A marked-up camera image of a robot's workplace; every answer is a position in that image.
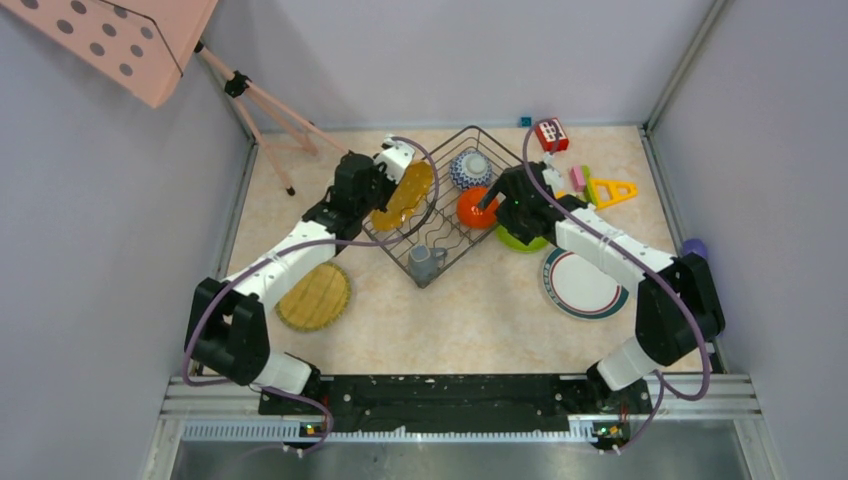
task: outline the plate with red rim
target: plate with red rim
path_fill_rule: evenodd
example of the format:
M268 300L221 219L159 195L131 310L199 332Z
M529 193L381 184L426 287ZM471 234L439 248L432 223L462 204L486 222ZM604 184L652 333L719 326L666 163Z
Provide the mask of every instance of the plate with red rim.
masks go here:
M581 320L602 320L621 310L627 289L584 258L557 248L542 264L542 284L551 302Z

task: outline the red toy block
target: red toy block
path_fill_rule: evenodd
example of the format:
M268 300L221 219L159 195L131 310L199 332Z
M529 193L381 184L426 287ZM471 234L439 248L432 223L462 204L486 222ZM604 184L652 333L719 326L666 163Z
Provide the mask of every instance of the red toy block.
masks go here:
M568 148L568 137L565 135L565 130L562 129L562 124L559 123L558 118L552 118L536 126L536 138L539 139L539 143L542 144L542 148L546 152L553 150L557 137L560 140L556 151L561 152Z

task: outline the purple object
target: purple object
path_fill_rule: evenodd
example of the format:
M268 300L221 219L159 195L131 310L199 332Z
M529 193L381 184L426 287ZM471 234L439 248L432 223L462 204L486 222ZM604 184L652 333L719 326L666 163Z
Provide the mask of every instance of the purple object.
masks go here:
M700 238L690 238L683 242L683 248L681 251L683 255L694 253L704 260L707 259L707 246L704 245L704 242L702 242Z

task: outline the green bowl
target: green bowl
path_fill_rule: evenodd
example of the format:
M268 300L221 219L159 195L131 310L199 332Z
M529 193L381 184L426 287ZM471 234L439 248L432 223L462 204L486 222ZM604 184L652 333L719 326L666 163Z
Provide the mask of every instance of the green bowl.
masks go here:
M515 250L516 252L521 253L538 252L548 245L548 241L542 237L536 237L530 242L530 245L524 245L517 238L510 235L503 225L498 225L495 229L495 235L497 235L498 240L500 240L501 243L506 245L510 250Z

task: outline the white wall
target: white wall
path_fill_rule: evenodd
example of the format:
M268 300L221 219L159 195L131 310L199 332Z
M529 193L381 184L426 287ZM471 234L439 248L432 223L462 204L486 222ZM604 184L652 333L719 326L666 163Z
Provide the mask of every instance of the white wall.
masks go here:
M790 478L848 471L848 3L735 2L660 126Z
M207 34L327 128L641 123L711 3L222 0Z
M0 8L0 477L140 475L246 140L196 64L151 110Z

